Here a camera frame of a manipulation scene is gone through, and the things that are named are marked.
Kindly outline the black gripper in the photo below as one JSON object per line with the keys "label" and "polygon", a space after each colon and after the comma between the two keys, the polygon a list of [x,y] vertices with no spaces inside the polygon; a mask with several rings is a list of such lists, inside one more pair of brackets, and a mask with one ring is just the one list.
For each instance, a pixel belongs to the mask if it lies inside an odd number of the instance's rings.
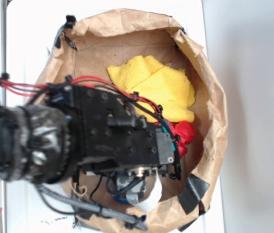
{"label": "black gripper", "polygon": [[131,100],[75,84],[53,87],[47,96],[46,104],[66,116],[71,163],[85,171],[136,172],[143,167],[168,175],[172,139],[160,125],[137,116]]}

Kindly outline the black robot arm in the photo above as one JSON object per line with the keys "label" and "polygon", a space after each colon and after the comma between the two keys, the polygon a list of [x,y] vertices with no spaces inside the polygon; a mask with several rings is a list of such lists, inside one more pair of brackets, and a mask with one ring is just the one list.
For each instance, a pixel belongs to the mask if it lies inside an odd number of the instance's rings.
{"label": "black robot arm", "polygon": [[133,101],[75,84],[41,92],[44,104],[0,106],[0,178],[59,183],[91,172],[162,168],[174,162],[171,134],[138,116]]}

